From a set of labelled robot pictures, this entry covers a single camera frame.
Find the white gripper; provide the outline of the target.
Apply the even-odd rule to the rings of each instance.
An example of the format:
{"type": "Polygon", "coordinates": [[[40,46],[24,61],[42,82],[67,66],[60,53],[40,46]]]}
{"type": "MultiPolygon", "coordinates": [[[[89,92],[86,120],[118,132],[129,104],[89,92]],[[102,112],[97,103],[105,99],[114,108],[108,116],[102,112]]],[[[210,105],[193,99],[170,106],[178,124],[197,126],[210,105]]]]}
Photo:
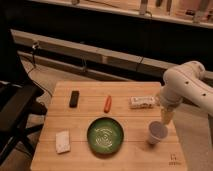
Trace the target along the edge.
{"type": "Polygon", "coordinates": [[[177,94],[165,94],[159,95],[160,104],[164,107],[161,109],[161,121],[164,125],[168,125],[173,118],[174,110],[182,102],[182,97],[177,94]]]}

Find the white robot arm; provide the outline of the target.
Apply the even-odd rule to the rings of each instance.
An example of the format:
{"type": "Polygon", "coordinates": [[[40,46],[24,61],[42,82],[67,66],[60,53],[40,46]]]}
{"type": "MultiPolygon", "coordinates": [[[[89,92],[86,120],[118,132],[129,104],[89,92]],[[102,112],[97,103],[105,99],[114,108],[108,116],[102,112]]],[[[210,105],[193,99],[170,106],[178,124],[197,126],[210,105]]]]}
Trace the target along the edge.
{"type": "Polygon", "coordinates": [[[202,81],[204,75],[205,67],[198,61],[176,65],[164,72],[164,86],[158,94],[163,124],[170,123],[184,98],[213,117],[213,87],[202,81]]]}

